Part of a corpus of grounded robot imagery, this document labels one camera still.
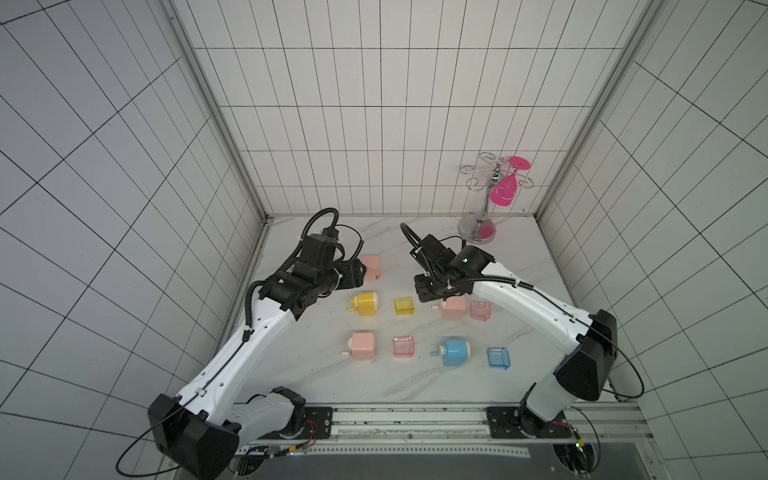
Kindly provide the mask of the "pink sharpener top row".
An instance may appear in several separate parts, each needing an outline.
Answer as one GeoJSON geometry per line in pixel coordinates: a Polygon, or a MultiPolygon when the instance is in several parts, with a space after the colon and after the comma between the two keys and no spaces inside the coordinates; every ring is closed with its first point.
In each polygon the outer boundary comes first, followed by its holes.
{"type": "Polygon", "coordinates": [[[378,255],[361,256],[360,260],[366,267],[364,282],[369,283],[377,281],[381,277],[381,259],[378,255]]]}

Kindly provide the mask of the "yellow sharpener row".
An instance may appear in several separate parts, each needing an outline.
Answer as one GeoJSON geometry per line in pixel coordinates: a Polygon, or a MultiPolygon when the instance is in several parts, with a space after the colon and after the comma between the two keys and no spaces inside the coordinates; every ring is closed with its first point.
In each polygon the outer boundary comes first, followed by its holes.
{"type": "Polygon", "coordinates": [[[379,297],[376,292],[363,292],[350,300],[349,312],[357,313],[361,317],[374,317],[379,308],[379,297]]]}

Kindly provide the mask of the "yellow tray row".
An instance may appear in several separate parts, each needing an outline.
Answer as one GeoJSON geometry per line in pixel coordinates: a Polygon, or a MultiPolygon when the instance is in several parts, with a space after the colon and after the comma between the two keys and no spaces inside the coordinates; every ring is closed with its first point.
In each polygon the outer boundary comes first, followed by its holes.
{"type": "Polygon", "coordinates": [[[415,305],[411,297],[396,298],[393,305],[396,316],[409,316],[414,314],[415,305]]]}

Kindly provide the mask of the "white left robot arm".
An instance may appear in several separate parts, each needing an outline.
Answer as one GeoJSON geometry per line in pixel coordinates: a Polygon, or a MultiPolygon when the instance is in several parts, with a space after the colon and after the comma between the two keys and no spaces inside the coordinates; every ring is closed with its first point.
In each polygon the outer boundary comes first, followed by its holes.
{"type": "Polygon", "coordinates": [[[159,395],[148,409],[159,452],[196,479],[215,479],[239,448],[266,435],[314,436],[303,396],[286,387],[237,400],[267,358],[269,345],[318,299],[362,286],[365,266],[339,241],[339,212],[323,208],[305,225],[277,270],[248,285],[244,320],[202,371],[176,395],[159,395]]]}

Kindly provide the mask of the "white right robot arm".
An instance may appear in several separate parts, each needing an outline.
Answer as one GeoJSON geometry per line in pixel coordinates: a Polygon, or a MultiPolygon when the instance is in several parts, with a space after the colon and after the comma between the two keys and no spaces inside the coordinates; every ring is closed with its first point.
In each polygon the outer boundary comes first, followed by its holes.
{"type": "Polygon", "coordinates": [[[527,436],[536,436],[574,401],[600,398],[619,354],[613,315],[605,310],[589,313],[559,301],[476,246],[465,244],[454,252],[433,235],[418,236],[405,223],[400,229],[412,246],[410,255],[424,269],[414,277],[420,302],[464,294],[481,297],[523,320],[562,353],[514,413],[527,436]]]}

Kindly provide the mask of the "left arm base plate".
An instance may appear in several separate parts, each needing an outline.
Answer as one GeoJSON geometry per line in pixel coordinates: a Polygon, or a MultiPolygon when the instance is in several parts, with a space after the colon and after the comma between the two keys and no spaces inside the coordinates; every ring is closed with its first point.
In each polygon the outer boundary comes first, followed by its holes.
{"type": "Polygon", "coordinates": [[[263,439],[303,442],[310,438],[326,440],[331,437],[334,409],[330,406],[308,406],[295,426],[289,424],[281,431],[270,432],[263,439]]]}

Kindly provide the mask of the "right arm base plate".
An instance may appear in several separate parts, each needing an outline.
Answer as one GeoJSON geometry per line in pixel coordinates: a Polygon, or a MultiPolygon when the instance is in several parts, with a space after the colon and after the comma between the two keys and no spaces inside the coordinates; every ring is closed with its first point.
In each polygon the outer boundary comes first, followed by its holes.
{"type": "Polygon", "coordinates": [[[517,406],[491,406],[485,409],[490,436],[493,439],[564,440],[572,437],[566,418],[560,411],[552,421],[546,422],[517,406]]]}

